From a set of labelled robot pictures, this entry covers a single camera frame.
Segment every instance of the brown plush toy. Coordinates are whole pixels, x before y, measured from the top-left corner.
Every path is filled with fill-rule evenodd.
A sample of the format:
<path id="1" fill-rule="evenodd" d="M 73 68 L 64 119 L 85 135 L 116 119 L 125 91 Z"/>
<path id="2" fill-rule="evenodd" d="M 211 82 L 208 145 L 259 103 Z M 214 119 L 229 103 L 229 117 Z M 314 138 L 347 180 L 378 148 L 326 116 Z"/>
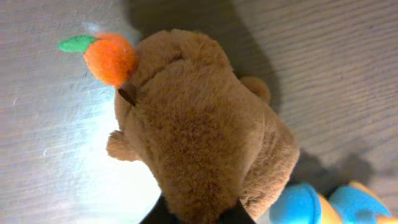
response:
<path id="1" fill-rule="evenodd" d="M 299 157 L 268 105 L 266 85 L 238 80 L 218 43 L 203 34 L 158 32 L 135 54 L 136 71 L 116 92 L 120 131 L 109 137 L 109 155 L 144 162 L 184 223 L 216 223 L 239 199 L 256 220 Z"/>

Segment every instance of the plush toy foot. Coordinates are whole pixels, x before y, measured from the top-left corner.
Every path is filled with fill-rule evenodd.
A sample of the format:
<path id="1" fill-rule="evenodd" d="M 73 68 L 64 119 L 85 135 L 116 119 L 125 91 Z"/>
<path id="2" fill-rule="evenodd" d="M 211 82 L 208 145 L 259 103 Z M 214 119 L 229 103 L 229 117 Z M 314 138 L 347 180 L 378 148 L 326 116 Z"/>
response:
<path id="1" fill-rule="evenodd" d="M 109 156 L 120 161 L 140 160 L 138 154 L 127 147 L 127 142 L 121 131 L 114 131 L 108 139 L 106 146 Z"/>
<path id="2" fill-rule="evenodd" d="M 242 77 L 240 81 L 251 92 L 269 104 L 271 100 L 271 94 L 269 93 L 269 89 L 264 81 L 256 77 Z"/>

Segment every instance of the felt leaf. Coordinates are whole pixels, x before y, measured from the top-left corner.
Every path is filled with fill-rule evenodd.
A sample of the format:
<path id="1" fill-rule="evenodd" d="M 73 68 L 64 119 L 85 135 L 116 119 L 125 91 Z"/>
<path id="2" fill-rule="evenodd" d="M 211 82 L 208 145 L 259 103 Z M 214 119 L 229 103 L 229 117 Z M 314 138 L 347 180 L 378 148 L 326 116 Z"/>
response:
<path id="1" fill-rule="evenodd" d="M 61 41 L 58 48 L 64 52 L 85 52 L 97 38 L 90 35 L 78 35 Z"/>

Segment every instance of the brown fur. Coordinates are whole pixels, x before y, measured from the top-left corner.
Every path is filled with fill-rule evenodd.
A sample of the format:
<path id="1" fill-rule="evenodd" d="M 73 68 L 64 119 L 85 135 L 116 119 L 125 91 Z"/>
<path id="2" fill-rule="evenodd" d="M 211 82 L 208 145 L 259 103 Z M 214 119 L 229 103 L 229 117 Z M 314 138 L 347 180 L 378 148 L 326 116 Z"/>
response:
<path id="1" fill-rule="evenodd" d="M 145 162 L 185 223 L 215 223 L 239 198 L 257 219 L 299 156 L 267 104 L 268 88 L 257 78 L 240 82 L 218 43 L 203 34 L 162 31 L 136 50 L 140 62 L 129 80 L 136 105 L 116 92 L 121 131 L 111 134 L 109 155 Z"/>

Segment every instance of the wooden table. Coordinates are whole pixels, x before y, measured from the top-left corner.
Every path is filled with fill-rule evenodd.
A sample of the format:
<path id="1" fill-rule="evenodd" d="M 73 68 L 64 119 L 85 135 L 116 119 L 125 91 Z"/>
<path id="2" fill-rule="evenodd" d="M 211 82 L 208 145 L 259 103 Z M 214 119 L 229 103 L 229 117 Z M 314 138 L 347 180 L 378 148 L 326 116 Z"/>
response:
<path id="1" fill-rule="evenodd" d="M 16 0 L 1 8 L 2 223 L 137 223 L 160 191 L 104 150 L 113 90 L 58 39 L 162 29 L 219 41 L 237 75 L 267 80 L 302 147 L 295 181 L 365 183 L 398 216 L 396 0 Z"/>

